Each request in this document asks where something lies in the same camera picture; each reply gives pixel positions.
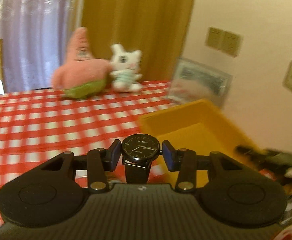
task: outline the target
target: black watch strap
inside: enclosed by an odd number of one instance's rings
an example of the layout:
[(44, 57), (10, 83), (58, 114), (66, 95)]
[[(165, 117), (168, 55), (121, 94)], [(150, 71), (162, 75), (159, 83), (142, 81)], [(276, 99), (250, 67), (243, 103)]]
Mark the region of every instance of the black watch strap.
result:
[(143, 167), (135, 163), (125, 163), (126, 183), (146, 184), (150, 173), (150, 166)]

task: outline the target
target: black wristwatch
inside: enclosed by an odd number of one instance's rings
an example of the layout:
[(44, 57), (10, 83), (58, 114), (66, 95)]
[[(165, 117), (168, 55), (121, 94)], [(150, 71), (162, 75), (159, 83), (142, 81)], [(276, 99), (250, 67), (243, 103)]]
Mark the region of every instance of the black wristwatch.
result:
[(138, 133), (125, 138), (121, 152), (127, 183), (145, 184), (150, 167), (160, 153), (159, 141), (148, 134)]

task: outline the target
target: watch face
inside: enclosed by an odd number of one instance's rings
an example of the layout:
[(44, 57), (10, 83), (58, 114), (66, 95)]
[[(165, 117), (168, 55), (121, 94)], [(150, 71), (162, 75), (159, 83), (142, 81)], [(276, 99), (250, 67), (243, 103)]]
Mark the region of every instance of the watch face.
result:
[(133, 134), (123, 140), (122, 149), (129, 159), (148, 160), (159, 151), (159, 141), (148, 134)]

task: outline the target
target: yellow plastic bin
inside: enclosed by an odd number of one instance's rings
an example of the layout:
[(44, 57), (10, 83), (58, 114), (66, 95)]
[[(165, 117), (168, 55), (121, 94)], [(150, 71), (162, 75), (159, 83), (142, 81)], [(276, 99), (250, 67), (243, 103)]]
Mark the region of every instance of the yellow plastic bin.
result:
[[(169, 140), (175, 149), (188, 148), (198, 155), (219, 151), (255, 168), (248, 157), (235, 153), (234, 149), (238, 145), (260, 149), (208, 100), (198, 100), (142, 115), (139, 121), (141, 131), (156, 137), (160, 143)], [(158, 162), (165, 171), (166, 181), (175, 187), (178, 172), (170, 173), (162, 156), (158, 157)], [(202, 187), (207, 182), (207, 171), (197, 171), (197, 187)]]

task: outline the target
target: red and white cloth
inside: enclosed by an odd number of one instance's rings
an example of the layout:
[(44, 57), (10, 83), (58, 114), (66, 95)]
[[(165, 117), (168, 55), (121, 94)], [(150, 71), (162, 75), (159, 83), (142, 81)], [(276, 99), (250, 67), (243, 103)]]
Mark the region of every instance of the red and white cloth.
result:
[[(170, 107), (166, 82), (143, 82), (140, 93), (117, 94), (106, 90), (87, 100), (64, 98), (61, 91), (36, 90), (0, 98), (0, 187), (40, 163), (72, 151), (84, 155), (95, 148), (108, 148), (139, 133), (137, 119)], [(121, 164), (115, 171), (122, 179)], [(154, 165), (150, 179), (161, 174)], [(86, 175), (78, 171), (77, 177)]]

